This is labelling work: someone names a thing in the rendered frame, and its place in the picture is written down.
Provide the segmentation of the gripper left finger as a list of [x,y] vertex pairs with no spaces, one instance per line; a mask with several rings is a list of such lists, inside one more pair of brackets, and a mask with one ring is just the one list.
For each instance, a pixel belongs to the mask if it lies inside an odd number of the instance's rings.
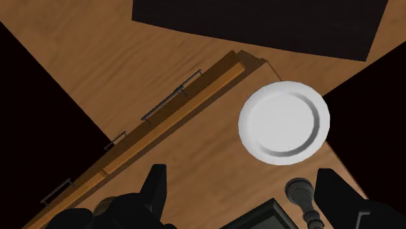
[[167,166],[155,164],[138,193],[105,198],[94,211],[65,209],[45,229],[177,229],[161,222],[166,198]]

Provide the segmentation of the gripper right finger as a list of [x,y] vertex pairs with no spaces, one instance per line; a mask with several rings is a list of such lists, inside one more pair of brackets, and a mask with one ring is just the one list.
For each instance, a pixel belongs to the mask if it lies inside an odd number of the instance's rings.
[[314,201],[334,229],[406,229],[406,216],[363,198],[331,168],[318,170]]

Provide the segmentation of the wooden chest of drawers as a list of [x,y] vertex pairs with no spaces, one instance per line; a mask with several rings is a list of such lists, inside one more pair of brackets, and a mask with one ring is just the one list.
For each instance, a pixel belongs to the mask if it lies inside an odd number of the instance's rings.
[[220,227],[270,198],[304,228],[284,186],[294,177],[314,182],[319,168],[332,168],[352,188],[359,188],[327,143],[290,166],[268,165],[251,156],[238,135],[239,112],[251,93],[278,81],[278,76],[266,60],[245,51],[230,52],[219,65],[235,78],[223,76],[212,85],[213,96],[186,110],[181,120],[135,128],[20,229],[44,229],[63,209],[95,208],[108,196],[137,192],[155,163],[167,165],[162,219],[184,229]]

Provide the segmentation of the white round plate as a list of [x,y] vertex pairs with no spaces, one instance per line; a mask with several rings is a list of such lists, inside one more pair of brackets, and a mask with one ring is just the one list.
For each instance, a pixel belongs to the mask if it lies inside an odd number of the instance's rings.
[[247,98],[239,114],[238,133],[256,159],[270,165],[293,165],[321,148],[330,122],[326,101],[312,87],[279,81]]

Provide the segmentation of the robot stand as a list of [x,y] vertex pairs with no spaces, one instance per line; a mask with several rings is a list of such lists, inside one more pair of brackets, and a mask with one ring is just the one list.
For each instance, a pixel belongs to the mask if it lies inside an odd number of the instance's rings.
[[365,61],[388,0],[133,0],[132,19],[183,33]]

